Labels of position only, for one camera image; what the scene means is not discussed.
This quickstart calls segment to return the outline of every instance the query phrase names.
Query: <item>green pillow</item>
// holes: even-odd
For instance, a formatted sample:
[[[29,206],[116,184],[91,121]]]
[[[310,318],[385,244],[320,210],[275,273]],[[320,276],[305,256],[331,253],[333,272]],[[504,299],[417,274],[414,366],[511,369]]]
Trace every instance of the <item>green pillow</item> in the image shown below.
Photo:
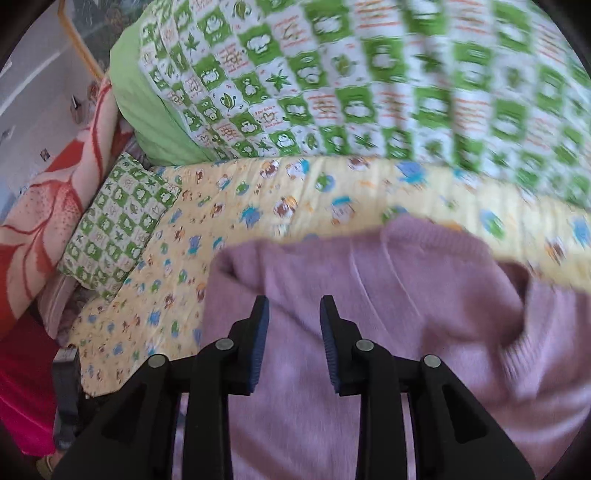
[[[179,192],[123,153],[82,216],[58,269],[111,300]]]

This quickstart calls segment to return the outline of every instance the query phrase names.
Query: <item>yellow blanket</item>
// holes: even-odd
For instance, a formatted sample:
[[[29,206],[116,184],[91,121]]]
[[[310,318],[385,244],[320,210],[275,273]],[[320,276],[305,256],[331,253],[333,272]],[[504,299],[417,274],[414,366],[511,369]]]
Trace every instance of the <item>yellow blanket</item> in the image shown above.
[[[80,347],[83,385],[92,394],[119,388],[153,353],[195,354],[211,259],[254,238],[344,235],[410,212],[466,229],[500,260],[591,291],[588,214],[492,179],[337,157],[170,167],[162,175],[182,184],[182,195],[114,301],[90,302],[73,327],[70,341]]]

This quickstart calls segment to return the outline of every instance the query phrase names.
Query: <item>purple knit garment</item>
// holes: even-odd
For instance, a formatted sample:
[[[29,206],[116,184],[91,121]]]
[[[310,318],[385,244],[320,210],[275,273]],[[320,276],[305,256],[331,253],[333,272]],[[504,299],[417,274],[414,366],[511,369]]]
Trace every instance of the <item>purple knit garment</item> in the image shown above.
[[[235,478],[355,477],[359,399],[338,397],[329,381],[319,321],[327,294],[393,355],[440,356],[537,478],[589,413],[589,297],[498,264],[467,233],[403,215],[352,237],[227,248],[212,263],[202,345],[248,317],[257,294],[269,297],[271,321],[255,393],[230,398]]]

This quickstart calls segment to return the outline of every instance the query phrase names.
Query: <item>screw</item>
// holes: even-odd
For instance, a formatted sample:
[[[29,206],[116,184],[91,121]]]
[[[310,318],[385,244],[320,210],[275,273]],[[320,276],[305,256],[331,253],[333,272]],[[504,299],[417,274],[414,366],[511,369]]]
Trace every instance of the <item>screw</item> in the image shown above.
[[[441,360],[437,355],[427,355],[423,361],[425,362],[425,365],[431,368],[437,368],[441,365]]]
[[[160,368],[165,363],[166,363],[166,357],[160,353],[157,353],[156,355],[152,355],[150,358],[148,358],[148,365],[151,366],[152,368]]]
[[[355,346],[362,352],[370,352],[374,348],[374,343],[371,340],[362,338],[361,340],[357,340]]]
[[[234,346],[234,342],[230,338],[220,338],[216,342],[216,348],[218,350],[230,350]]]

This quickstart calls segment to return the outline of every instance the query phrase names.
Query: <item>green and white pattern fabric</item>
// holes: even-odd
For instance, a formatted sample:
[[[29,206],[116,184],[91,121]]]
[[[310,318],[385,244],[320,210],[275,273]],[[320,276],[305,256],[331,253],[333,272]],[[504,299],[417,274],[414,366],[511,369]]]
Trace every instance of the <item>green and white pattern fabric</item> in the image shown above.
[[[232,157],[445,163],[589,207],[591,80],[530,0],[156,0],[139,66]]]
[[[179,192],[123,153],[81,218],[58,269],[110,300]]]

